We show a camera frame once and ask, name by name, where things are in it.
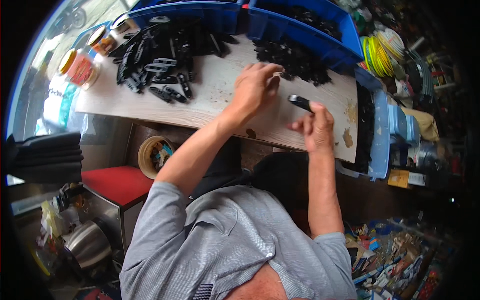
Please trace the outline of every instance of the jar label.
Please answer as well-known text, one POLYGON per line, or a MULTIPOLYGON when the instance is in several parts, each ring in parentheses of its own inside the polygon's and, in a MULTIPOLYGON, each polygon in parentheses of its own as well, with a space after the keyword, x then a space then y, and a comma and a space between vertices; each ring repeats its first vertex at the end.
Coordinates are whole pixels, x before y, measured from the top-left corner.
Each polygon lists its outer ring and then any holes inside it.
POLYGON ((83 85, 90 78, 93 71, 92 63, 85 58, 75 61, 71 69, 73 69, 73 72, 69 81, 76 85, 83 85))

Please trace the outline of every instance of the wooden table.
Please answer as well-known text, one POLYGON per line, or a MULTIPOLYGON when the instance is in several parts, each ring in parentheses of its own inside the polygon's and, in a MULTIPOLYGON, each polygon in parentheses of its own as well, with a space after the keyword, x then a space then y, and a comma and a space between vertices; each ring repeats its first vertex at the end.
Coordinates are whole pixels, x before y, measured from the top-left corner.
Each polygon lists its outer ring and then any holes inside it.
MULTIPOLYGON (((230 103, 233 84, 243 67, 257 62, 252 41, 245 36, 237 36, 236 39, 240 43, 228 45, 231 53, 224 58, 215 55, 194 58, 197 76, 191 85, 193 98, 187 104, 167 104, 146 89, 140 95, 126 86, 117 86, 117 65, 111 62, 111 58, 97 55, 96 60, 101 61, 102 70, 96 82, 80 93, 75 111, 201 128, 230 103)), ((299 78, 291 82, 282 78, 278 101, 268 111, 238 129, 235 135, 275 146, 305 150, 303 136, 285 127, 306 112, 287 101, 289 95, 297 94, 326 105, 335 119, 335 157, 354 162, 357 147, 355 79, 333 71, 329 71, 329 76, 332 82, 319 87, 299 78)), ((182 93, 179 84, 173 88, 182 93)))

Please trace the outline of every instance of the stainless steel pot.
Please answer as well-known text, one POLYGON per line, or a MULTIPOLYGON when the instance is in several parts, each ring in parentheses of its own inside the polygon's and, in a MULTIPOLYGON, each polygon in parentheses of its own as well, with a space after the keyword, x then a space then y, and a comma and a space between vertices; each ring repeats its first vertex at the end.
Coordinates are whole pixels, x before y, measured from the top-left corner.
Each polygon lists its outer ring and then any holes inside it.
POLYGON ((112 253, 107 236, 93 221, 86 221, 77 228, 64 247, 76 259, 81 269, 95 266, 112 253))

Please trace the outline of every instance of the blue bin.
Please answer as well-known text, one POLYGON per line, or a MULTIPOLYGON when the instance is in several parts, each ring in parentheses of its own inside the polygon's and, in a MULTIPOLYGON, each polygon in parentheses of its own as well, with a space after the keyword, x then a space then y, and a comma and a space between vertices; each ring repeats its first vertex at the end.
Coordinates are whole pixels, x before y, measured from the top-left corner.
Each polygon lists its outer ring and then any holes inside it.
POLYGON ((156 16, 200 17, 214 32, 235 34, 237 18, 244 0, 237 3, 219 1, 190 1, 156 5, 158 0, 139 0, 127 13, 140 28, 148 26, 148 20, 156 16))
POLYGON ((364 60, 352 18, 348 12, 328 0, 251 0, 249 15, 250 28, 247 34, 249 39, 278 41, 283 35, 287 35, 311 49, 324 64, 338 73, 364 60), (256 5, 260 3, 300 5, 310 9, 319 16, 338 23, 342 42, 303 22, 259 9, 256 5))

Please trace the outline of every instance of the gray shirt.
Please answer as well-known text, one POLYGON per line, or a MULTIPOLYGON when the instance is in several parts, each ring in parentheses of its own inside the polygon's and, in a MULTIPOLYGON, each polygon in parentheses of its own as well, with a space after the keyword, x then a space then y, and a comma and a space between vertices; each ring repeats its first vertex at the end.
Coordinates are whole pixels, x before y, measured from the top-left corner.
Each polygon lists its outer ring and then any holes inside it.
POLYGON ((155 182, 122 272, 126 299, 223 299, 268 262, 289 299, 356 299, 341 232, 312 240, 272 194, 246 185, 193 201, 155 182))

